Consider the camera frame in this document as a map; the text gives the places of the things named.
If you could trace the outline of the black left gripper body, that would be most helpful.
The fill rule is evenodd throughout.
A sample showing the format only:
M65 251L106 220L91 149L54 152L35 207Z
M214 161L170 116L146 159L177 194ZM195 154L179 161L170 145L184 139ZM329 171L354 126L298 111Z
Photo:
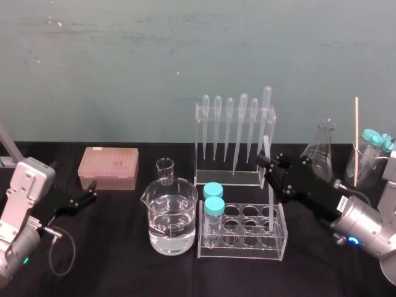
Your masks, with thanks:
M77 196L66 192L57 185L52 185L46 195L39 201L39 222L49 226L53 220L64 214L77 202Z

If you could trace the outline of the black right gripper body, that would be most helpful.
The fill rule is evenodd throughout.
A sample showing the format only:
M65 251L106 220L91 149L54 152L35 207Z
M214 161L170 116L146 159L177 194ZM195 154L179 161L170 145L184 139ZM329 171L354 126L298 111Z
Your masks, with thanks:
M320 218L341 216L337 207L343 196L342 192L315 174L310 158L299 158L292 174L295 198L291 201L300 203Z

